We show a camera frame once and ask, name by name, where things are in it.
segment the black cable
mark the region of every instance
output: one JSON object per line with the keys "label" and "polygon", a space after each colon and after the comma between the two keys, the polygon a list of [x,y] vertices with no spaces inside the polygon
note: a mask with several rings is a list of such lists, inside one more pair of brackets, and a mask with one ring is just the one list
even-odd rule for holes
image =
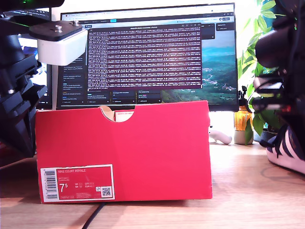
{"label": "black cable", "polygon": [[92,213],[92,215],[90,215],[90,217],[88,218],[88,220],[85,222],[84,226],[82,227],[82,229],[87,229],[89,227],[89,225],[91,224],[91,222],[93,221],[93,219],[96,217],[96,215],[100,212],[100,210],[105,206],[105,202],[102,202],[97,209]]}

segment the cardboard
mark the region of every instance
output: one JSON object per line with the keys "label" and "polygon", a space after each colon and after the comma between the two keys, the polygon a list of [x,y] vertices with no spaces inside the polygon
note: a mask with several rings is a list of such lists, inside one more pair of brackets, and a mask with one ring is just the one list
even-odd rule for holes
{"label": "cardboard", "polygon": [[42,203],[212,198],[206,101],[37,113]]}

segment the desk surface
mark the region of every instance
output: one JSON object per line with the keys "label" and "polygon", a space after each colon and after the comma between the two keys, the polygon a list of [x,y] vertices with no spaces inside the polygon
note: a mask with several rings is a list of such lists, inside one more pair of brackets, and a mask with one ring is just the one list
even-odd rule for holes
{"label": "desk surface", "polygon": [[[305,176],[271,164],[265,149],[211,143],[213,199],[107,204],[90,229],[300,229]],[[0,170],[1,228],[81,229],[97,204],[40,204],[34,158]]]}

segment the sneaker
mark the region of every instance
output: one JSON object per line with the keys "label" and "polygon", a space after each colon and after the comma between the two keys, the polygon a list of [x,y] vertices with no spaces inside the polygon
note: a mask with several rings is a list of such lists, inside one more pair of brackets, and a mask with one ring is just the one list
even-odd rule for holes
{"label": "sneaker", "polygon": [[277,136],[261,145],[266,147],[267,157],[272,163],[305,174],[305,154],[288,125],[284,125]]}

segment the qr code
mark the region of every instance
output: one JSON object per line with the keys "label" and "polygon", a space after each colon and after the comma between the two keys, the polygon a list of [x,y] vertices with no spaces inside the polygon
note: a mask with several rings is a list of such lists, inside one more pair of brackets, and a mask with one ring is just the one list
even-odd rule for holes
{"label": "qr code", "polygon": [[102,188],[102,198],[103,197],[112,197],[112,187],[101,187]]}

